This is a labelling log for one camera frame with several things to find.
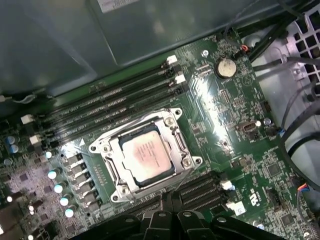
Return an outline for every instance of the white label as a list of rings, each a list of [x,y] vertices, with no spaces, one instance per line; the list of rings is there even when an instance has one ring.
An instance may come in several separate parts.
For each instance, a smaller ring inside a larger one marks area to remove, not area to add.
[[[101,11],[105,14],[126,5],[138,2],[139,0],[97,0]]]
[[[260,203],[259,203],[257,194],[253,193],[253,194],[250,196],[250,201],[251,201],[252,206],[257,206],[257,207],[260,206]]]

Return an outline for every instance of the dimm slot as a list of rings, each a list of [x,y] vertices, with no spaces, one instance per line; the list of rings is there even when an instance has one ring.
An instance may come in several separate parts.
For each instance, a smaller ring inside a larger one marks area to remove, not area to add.
[[[72,118],[73,116],[79,116],[86,110],[92,108],[98,108],[102,106],[107,101],[112,101],[112,99],[119,98],[119,95],[127,95],[129,92],[133,92],[134,90],[143,88],[144,85],[152,86],[157,84],[158,82],[170,79],[168,76],[160,75],[154,76],[152,78],[147,78],[147,80],[140,80],[135,83],[128,84],[121,88],[111,89],[107,91],[105,94],[97,93],[93,98],[91,98],[87,102],[81,102],[79,105],[75,105],[73,107],[67,108],[64,111],[60,111],[57,114],[50,115],[47,119],[43,119],[43,122],[52,121],[52,124],[57,124],[64,122],[67,118]]]
[[[57,119],[56,121],[52,122],[51,125],[57,125],[60,124],[59,127],[63,127],[65,125],[70,124],[70,121],[73,118],[79,118],[77,121],[82,120],[86,117],[94,118],[95,116],[90,114],[90,112],[93,112],[94,110],[97,111],[109,111],[110,107],[113,102],[116,101],[126,101],[127,97],[129,97],[132,94],[138,94],[140,92],[143,92],[145,89],[154,86],[155,84],[168,84],[170,82],[169,79],[165,79],[164,77],[157,77],[153,81],[149,82],[142,82],[141,84],[135,85],[132,88],[126,89],[125,91],[121,92],[120,94],[117,94],[115,96],[110,96],[104,99],[103,101],[99,101],[93,105],[87,105],[86,107],[79,109],[77,112],[72,112],[71,114],[66,114],[61,116],[60,119]]]
[[[160,65],[160,66],[156,66],[156,67],[153,67],[151,69],[148,69],[148,70],[145,70],[145,71],[142,71],[142,72],[139,72],[137,74],[134,74],[128,78],[125,78],[124,80],[120,81],[120,82],[117,82],[115,84],[111,84],[111,85],[106,85],[105,87],[103,87],[102,89],[100,89],[99,91],[94,91],[94,92],[91,92],[87,95],[85,95],[84,97],[81,97],[81,98],[77,98],[75,99],[74,101],[72,102],[68,102],[66,104],[63,104],[59,107],[56,107],[53,111],[49,112],[48,114],[52,115],[52,114],[55,114],[55,113],[58,113],[60,111],[63,111],[65,109],[68,109],[68,108],[71,108],[72,105],[73,106],[76,106],[82,102],[87,102],[89,101],[90,99],[92,99],[92,97],[96,94],[105,94],[107,92],[111,92],[112,89],[117,89],[117,88],[121,88],[125,85],[128,85],[129,83],[135,83],[136,81],[139,81],[139,80],[142,80],[142,79],[145,79],[145,78],[148,78],[148,77],[151,77],[155,74],[158,74],[160,71],[164,71],[162,72],[165,73],[166,70],[168,70],[169,68],[167,67],[163,67],[163,65]]]
[[[80,121],[75,121],[75,122],[67,125],[64,128],[59,129],[55,133],[63,135],[66,132],[71,131],[72,129],[81,127],[81,125],[85,125],[84,127],[87,128],[88,125],[90,126],[90,124],[95,124],[96,121],[98,121],[100,119],[103,119],[103,120],[108,119],[109,118],[108,115],[112,114],[112,112],[119,111],[122,108],[130,109],[130,108],[134,107],[134,105],[137,104],[139,101],[143,101],[144,99],[153,97],[157,92],[167,90],[167,89],[168,89],[168,86],[164,85],[160,88],[157,88],[157,90],[152,89],[152,90],[144,92],[143,94],[138,94],[138,96],[137,96],[137,94],[134,93],[133,95],[128,96],[124,102],[120,102],[119,104],[116,104],[116,105],[110,107],[108,110],[99,111],[94,114],[90,114],[89,116],[81,119]]]
[[[97,123],[91,127],[80,130],[80,131],[78,131],[74,134],[71,134],[69,136],[63,137],[62,139],[59,140],[59,145],[61,146],[61,145],[66,144],[70,141],[76,140],[77,138],[79,138],[87,133],[92,133],[92,132],[97,131],[99,129],[105,128],[106,125],[109,125],[109,124],[110,125],[113,124],[113,126],[111,126],[111,128],[116,127],[117,121],[120,121],[121,119],[125,118],[126,116],[130,116],[130,115],[139,113],[141,111],[147,110],[147,109],[153,107],[154,105],[160,104],[169,98],[176,97],[176,96],[184,93],[185,91],[186,90],[182,86],[179,86],[176,89],[171,89],[170,93],[168,95],[164,95],[158,99],[154,99],[153,102],[149,102],[146,105],[142,106],[141,108],[129,109],[128,111],[122,112],[120,115],[118,115],[114,119],[107,119],[107,120],[101,121],[100,123]]]

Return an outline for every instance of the black cable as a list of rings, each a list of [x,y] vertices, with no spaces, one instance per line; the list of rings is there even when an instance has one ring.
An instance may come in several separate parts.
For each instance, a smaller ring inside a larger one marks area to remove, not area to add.
[[[307,57],[289,56],[289,57],[287,57],[287,61],[288,61],[288,63],[301,63],[301,64],[320,66],[320,59],[312,59],[312,58],[307,58]],[[282,60],[278,59],[278,60],[274,60],[272,62],[268,62],[263,65],[254,66],[253,70],[255,72],[264,71],[264,70],[279,66],[281,64],[283,64]]]
[[[309,185],[309,187],[313,188],[314,190],[320,192],[320,186],[316,184],[314,181],[312,181],[309,177],[307,177],[298,167],[297,165],[292,161],[291,157],[288,155],[286,146],[284,141],[280,141],[278,145],[279,149],[281,150],[283,154],[284,160],[290,165],[292,170],[301,178],[305,180],[305,182]]]
[[[294,9],[299,13],[304,13],[318,4],[319,0],[313,0],[310,3],[309,1],[304,1],[303,3],[300,3],[294,7]],[[255,61],[274,42],[274,40],[283,33],[287,26],[295,20],[291,14],[287,14],[283,19],[284,20],[282,22],[274,26],[267,33],[267,35],[264,36],[264,38],[251,50],[250,54],[248,55],[251,62]]]
[[[314,101],[309,107],[307,107],[288,127],[284,132],[281,140],[285,143],[288,138],[302,125],[315,115],[320,109],[320,100]]]
[[[297,141],[288,151],[288,155],[290,156],[290,158],[292,158],[292,156],[295,154],[295,152],[305,143],[308,143],[310,141],[320,141],[320,131],[318,132],[314,132],[312,134],[310,134],[309,136],[306,136],[302,139],[300,139],[299,141]]]
[[[282,118],[282,122],[281,122],[281,128],[283,130],[286,129],[286,120],[288,118],[288,115],[289,115],[289,112],[290,112],[290,109],[291,107],[293,106],[294,102],[296,101],[296,99],[299,97],[299,95],[306,89],[308,88],[314,88],[316,86],[316,81],[313,81],[305,86],[303,86],[302,88],[298,89],[292,96],[291,98],[289,99],[287,105],[286,105],[286,109],[285,109],[285,112],[284,112],[284,115],[283,115],[283,118]]]
[[[298,11],[295,11],[292,7],[287,5],[284,0],[277,0],[278,4],[288,13],[296,16],[298,19],[303,19],[305,16]]]
[[[241,48],[242,44],[241,43],[238,43],[236,41],[233,41],[231,39],[228,38],[228,32],[231,28],[231,26],[240,18],[240,16],[245,12],[247,11],[249,8],[251,8],[254,4],[260,2],[261,0],[253,0],[250,4],[248,4],[244,9],[242,9],[240,12],[238,12],[234,19],[232,19],[228,25],[226,26],[225,30],[224,30],[224,33],[223,33],[223,38],[231,45],[233,46],[236,46],[238,48]]]

